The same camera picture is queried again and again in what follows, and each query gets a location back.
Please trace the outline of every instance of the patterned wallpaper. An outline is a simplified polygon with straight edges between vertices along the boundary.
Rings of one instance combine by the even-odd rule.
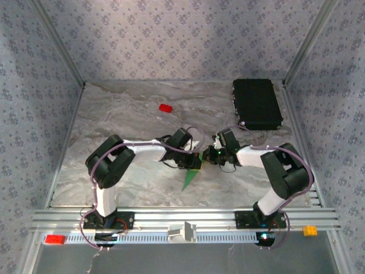
[[[41,0],[86,81],[283,79],[323,0]]]
[[[0,273],[14,273],[80,87],[26,1],[0,1],[0,56]]]
[[[290,87],[328,206],[365,273],[365,2],[340,1]]]

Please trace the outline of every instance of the black case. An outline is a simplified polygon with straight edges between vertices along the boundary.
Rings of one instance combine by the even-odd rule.
[[[234,80],[232,97],[238,124],[249,130],[277,130],[281,127],[283,117],[270,80]]]

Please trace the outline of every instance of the marble surface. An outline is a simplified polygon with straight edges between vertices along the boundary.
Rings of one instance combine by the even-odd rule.
[[[274,82],[284,124],[276,131],[255,131],[260,144],[295,145],[284,108],[281,82]],[[55,185],[52,206],[83,206],[92,203],[91,183],[84,162],[111,134],[128,140],[151,140],[174,133],[179,127],[199,126],[205,131],[205,149],[211,136],[236,124],[232,106],[232,81],[224,82],[107,82],[87,83],[72,128],[66,155]],[[168,114],[160,103],[173,107]],[[192,132],[195,140],[201,137]],[[252,136],[234,130],[241,145]],[[226,165],[224,170],[232,170]],[[270,188],[261,168],[238,167],[231,174],[218,166],[204,164],[190,185],[182,191],[186,171],[159,162],[132,164],[117,185],[119,206],[252,206]],[[306,197],[289,206],[304,207]]]

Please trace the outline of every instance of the black base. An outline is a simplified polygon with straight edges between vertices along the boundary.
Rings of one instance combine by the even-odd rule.
[[[268,217],[265,220],[258,221],[258,212],[257,211],[235,211],[234,217],[236,219],[236,228],[244,229],[244,228],[263,228],[272,229],[278,228],[273,220],[276,221],[280,229],[286,228],[285,216],[282,213],[276,213],[273,216]]]
[[[107,229],[107,230],[112,230],[112,229],[116,229],[116,230],[124,230],[124,223],[126,223],[127,225],[127,230],[133,229],[133,224],[135,221],[135,213],[134,212],[113,212],[113,221],[107,225],[106,227],[106,220],[110,219],[110,218],[100,218],[100,215],[98,214],[98,212],[93,212],[90,213],[89,215],[86,216],[86,219],[84,221],[84,229]]]
[[[114,242],[118,240],[118,236],[112,235],[111,233],[95,233],[95,243],[98,247],[113,247]]]

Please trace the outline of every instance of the green paper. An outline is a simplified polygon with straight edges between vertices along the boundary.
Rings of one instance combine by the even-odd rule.
[[[202,153],[199,154],[199,159],[201,160],[201,165],[203,165],[204,161],[202,159]],[[195,175],[197,175],[198,172],[199,170],[188,170],[186,172],[185,183],[182,187],[182,191],[186,189],[186,187],[190,184],[190,182],[193,180],[193,178],[195,177]]]

